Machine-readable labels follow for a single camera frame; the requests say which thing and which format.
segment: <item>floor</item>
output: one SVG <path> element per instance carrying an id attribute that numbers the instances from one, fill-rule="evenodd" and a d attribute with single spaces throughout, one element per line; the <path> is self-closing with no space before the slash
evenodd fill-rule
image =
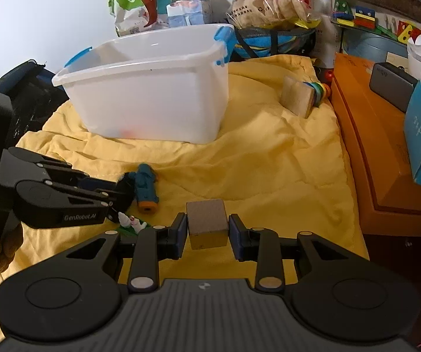
<path id="1" fill-rule="evenodd" d="M 372 262 L 410 279 L 421 294 L 421 237 L 364 235 Z M 409 336 L 421 351 L 421 314 Z"/>

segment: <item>blue handle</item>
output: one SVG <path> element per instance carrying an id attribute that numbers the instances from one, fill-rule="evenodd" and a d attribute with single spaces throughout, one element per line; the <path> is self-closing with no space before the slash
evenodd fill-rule
<path id="1" fill-rule="evenodd" d="M 237 44 L 237 37 L 235 36 L 235 30 L 228 26 L 222 26 L 218 28 L 214 40 L 225 42 L 227 45 L 227 56 L 224 58 L 224 63 L 230 62 L 231 54 L 233 53 L 233 49 Z"/>
<path id="2" fill-rule="evenodd" d="M 78 60 L 80 57 L 84 56 L 86 53 L 88 53 L 91 49 L 93 49 L 92 46 L 89 48 L 83 49 L 80 53 L 77 53 L 74 55 L 70 60 L 65 64 L 64 67 L 70 66 L 72 63 L 74 63 L 76 60 Z"/>

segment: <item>yellow bedsheet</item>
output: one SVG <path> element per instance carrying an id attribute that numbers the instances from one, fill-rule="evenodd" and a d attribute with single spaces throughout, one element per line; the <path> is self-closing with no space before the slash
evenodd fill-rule
<path id="1" fill-rule="evenodd" d="M 104 139 L 87 132 L 67 102 L 43 131 L 27 133 L 19 146 L 111 181 L 135 170 L 139 163 L 149 163 L 159 177 L 160 209 L 154 216 L 141 218 L 152 225 L 170 224 L 179 211 L 185 211 L 188 201 L 223 198 L 227 213 L 239 214 L 247 227 L 264 226 L 284 237 L 312 230 L 367 257 L 350 164 L 331 105 L 323 102 L 308 119 L 301 119 L 278 102 L 285 75 L 316 81 L 310 59 L 249 60 L 230 64 L 229 73 L 230 100 L 213 143 Z M 135 204 L 130 213 L 136 213 Z M 56 230 L 24 226 L 24 244 L 9 270 L 0 275 L 0 282 L 114 227 L 109 221 Z M 295 282 L 293 264 L 285 262 L 287 282 Z M 193 251 L 188 242 L 181 260 L 160 262 L 160 277 L 253 280 L 255 266 L 235 261 L 230 244 Z"/>

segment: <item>orange wooden furniture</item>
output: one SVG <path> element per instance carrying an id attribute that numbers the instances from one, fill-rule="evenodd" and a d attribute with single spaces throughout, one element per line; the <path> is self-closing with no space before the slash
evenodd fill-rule
<path id="1" fill-rule="evenodd" d="M 332 105 L 351 160 L 364 234 L 421 236 L 421 186 L 413 182 L 404 114 L 369 88 L 373 62 L 338 54 Z"/>

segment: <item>white plastic basket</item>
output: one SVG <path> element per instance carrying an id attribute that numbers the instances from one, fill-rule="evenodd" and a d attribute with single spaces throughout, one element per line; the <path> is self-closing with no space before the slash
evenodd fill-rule
<path id="1" fill-rule="evenodd" d="M 53 79 L 90 132 L 113 138 L 208 143 L 228 102 L 228 61 L 219 32 L 195 25 L 120 37 L 75 56 Z"/>

